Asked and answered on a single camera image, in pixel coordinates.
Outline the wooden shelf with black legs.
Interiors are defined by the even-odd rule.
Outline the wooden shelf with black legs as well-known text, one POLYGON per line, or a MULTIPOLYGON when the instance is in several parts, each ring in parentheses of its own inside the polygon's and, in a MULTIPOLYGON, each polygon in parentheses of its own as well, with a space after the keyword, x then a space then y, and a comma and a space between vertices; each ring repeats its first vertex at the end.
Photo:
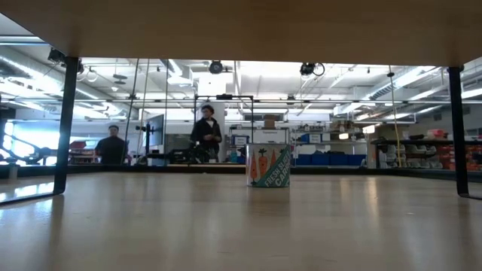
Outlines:
POLYGON ((482 56, 482 0, 0 0, 0 14, 66 55, 55 195, 78 61, 118 56, 446 66, 456 191, 469 197, 460 70, 482 56))

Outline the black monitor on stand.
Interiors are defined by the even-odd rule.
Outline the black monitor on stand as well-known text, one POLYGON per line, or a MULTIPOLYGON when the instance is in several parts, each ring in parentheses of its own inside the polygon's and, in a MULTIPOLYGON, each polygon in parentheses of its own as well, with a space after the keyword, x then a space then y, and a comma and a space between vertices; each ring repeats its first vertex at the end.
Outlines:
POLYGON ((151 117, 146 123, 145 145, 148 147, 163 144, 164 136, 164 115, 160 114, 151 117))

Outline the black aluminium table frame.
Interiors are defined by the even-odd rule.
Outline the black aluminium table frame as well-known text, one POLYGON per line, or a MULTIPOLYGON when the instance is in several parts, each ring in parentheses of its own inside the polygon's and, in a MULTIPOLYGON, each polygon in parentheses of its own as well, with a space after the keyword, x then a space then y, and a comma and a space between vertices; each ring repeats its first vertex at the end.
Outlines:
MULTIPOLYGON (((17 176, 20 178, 49 176, 56 171, 55 166, 19 166, 17 176)), ((99 172, 153 172, 153 173, 212 173, 240 174, 246 173, 244 165, 168 165, 168 166, 102 166, 102 165, 69 165, 67 173, 84 174, 99 172)), ((322 168, 302 166, 291 169, 292 175, 393 175, 413 178, 433 178, 455 180, 456 173, 446 169, 365 169, 365 168, 322 168)))

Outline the sliced carrots can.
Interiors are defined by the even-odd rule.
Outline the sliced carrots can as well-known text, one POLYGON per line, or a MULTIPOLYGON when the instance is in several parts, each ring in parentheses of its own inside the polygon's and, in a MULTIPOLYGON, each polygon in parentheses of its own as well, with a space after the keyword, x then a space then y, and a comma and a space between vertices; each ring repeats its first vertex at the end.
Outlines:
POLYGON ((287 144, 246 145, 246 179, 250 187, 289 187, 291 146, 287 144))

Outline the black clamp-mounted device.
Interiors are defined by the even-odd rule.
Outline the black clamp-mounted device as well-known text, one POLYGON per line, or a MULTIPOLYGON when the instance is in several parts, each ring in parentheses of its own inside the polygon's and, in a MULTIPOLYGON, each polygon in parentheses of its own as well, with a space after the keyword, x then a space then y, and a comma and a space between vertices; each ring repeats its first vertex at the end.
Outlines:
MULTIPOLYGON (((66 55, 53 47, 50 49, 47 59, 52 63, 54 63, 55 65, 60 65, 63 68, 67 67, 66 55)), ((83 72, 84 72, 84 65, 82 63, 82 59, 79 59, 77 73, 82 74, 83 72)))

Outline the black robot on bench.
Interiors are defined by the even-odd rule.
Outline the black robot on bench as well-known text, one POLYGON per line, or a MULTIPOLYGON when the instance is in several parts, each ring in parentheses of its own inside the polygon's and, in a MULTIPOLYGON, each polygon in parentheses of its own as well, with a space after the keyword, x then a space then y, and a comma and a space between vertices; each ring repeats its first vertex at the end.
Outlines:
POLYGON ((169 164, 193 164, 196 163, 194 147, 184 149, 172 149, 166 158, 169 164))

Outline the storage shelving with bins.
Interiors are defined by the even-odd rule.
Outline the storage shelving with bins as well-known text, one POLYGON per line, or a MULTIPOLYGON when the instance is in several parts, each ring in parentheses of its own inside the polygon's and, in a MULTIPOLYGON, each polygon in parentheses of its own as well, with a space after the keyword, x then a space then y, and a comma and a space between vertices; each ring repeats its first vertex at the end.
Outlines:
MULTIPOLYGON (((442 129, 402 139, 381 137, 373 145, 378 169, 456 169, 453 136, 442 129)), ((464 156, 468 171, 482 171, 482 130, 465 135, 464 156)))

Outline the person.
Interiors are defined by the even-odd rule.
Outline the person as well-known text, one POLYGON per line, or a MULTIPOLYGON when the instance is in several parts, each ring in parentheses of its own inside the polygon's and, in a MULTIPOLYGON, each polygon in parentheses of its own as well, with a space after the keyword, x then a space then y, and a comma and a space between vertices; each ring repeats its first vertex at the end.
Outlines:
POLYGON ((223 135, 218 121, 214 118, 215 109, 211 105, 204 105, 201 113, 203 116, 192 129, 191 142, 203 152, 203 162, 218 162, 223 135))
POLYGON ((96 155, 100 158, 101 164, 122 165, 127 156, 127 143, 118 136, 118 126, 111 125, 108 132, 108 137, 97 143, 95 147, 96 155))

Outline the red cart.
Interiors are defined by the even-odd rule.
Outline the red cart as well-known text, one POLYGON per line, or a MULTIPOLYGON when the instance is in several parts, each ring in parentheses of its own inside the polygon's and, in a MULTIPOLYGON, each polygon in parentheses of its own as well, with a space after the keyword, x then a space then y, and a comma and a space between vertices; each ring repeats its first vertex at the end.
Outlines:
POLYGON ((69 146, 69 164, 101 164, 95 152, 99 141, 72 142, 69 146))

